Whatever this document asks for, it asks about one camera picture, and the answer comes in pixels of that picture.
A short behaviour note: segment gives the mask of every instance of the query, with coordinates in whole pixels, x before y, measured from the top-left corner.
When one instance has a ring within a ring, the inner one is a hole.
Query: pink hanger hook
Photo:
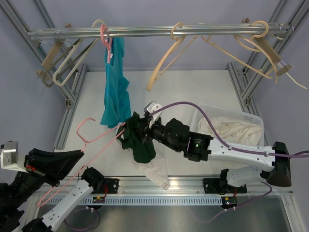
[[[78,126],[78,128],[77,128],[77,130],[76,130],[76,134],[78,135],[78,137],[80,137],[81,140],[85,143],[85,146],[82,148],[82,151],[84,151],[84,149],[86,148],[87,144],[90,144],[90,143],[92,143],[92,142],[98,140],[99,138],[102,138],[103,136],[107,135],[108,133],[112,132],[114,129],[116,129],[116,128],[120,127],[120,126],[125,125],[125,122],[122,123],[122,124],[119,124],[119,125],[115,126],[114,128],[110,129],[108,132],[105,132],[105,133],[103,133],[102,135],[98,136],[97,138],[94,138],[93,140],[88,141],[88,140],[86,140],[86,139],[79,133],[80,127],[81,127],[86,121],[88,121],[88,120],[92,120],[92,121],[94,121],[94,122],[96,121],[95,119],[93,119],[93,118],[91,118],[91,117],[86,118],[84,121],[81,122],[81,124],[79,124],[79,126]]]
[[[111,62],[111,50],[112,50],[112,38],[110,40],[104,39],[104,30],[106,30],[106,26],[104,24],[101,25],[101,40],[103,45],[107,48],[107,63]]]

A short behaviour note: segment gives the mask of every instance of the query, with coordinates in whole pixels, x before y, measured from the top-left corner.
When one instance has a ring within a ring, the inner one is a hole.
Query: teal shirt
[[[106,87],[104,95],[105,110],[100,124],[113,128],[119,122],[131,117],[131,107],[127,87],[129,81],[123,76],[122,58],[125,55],[123,38],[113,38],[111,62],[107,63],[107,49],[105,51]]]

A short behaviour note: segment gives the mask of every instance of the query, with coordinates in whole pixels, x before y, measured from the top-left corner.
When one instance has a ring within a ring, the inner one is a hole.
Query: gray floor
[[[241,197],[240,202],[248,200]],[[46,205],[39,217],[53,206]],[[210,223],[203,223],[220,212],[219,206],[104,206],[98,210],[100,222],[93,232],[290,232],[282,202],[277,197],[257,200],[244,208],[226,212]],[[81,229],[94,221],[90,211],[70,215],[68,222]],[[71,232],[64,223],[58,232]]]

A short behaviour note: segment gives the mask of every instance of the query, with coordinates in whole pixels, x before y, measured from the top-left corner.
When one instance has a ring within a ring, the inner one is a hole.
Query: metal rail
[[[174,26],[158,27],[115,27],[108,28],[106,35],[110,37],[143,37],[143,36],[170,36]],[[290,29],[290,25],[269,23],[269,32],[282,35]],[[192,25],[176,28],[174,35],[236,35],[249,34],[258,35],[265,31],[265,26],[258,24],[235,25]],[[43,39],[69,39],[69,38],[98,38],[100,37],[100,28],[70,28],[70,29],[39,29],[27,32],[32,40]]]
[[[159,188],[145,176],[105,176],[105,178],[119,179],[118,193],[115,196],[216,196],[218,194],[205,194],[203,187],[204,178],[219,178],[219,175],[190,175],[190,176],[169,176],[170,187],[168,190]],[[70,180],[70,176],[64,178],[60,186]],[[59,196],[67,195],[77,184],[77,177],[73,178],[60,192]],[[247,196],[262,195],[269,190],[269,187],[262,183],[248,184]],[[43,196],[50,190],[51,186],[44,184],[33,196]],[[273,186],[274,191],[270,195],[290,196],[293,195],[292,187],[281,188]]]

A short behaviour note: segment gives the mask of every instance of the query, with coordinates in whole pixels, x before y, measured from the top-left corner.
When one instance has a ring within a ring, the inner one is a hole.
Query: white cable tray
[[[53,197],[46,204],[58,204],[64,196]],[[167,196],[108,196],[105,203],[94,203],[94,196],[85,197],[78,205],[222,205],[220,196],[167,197]]]

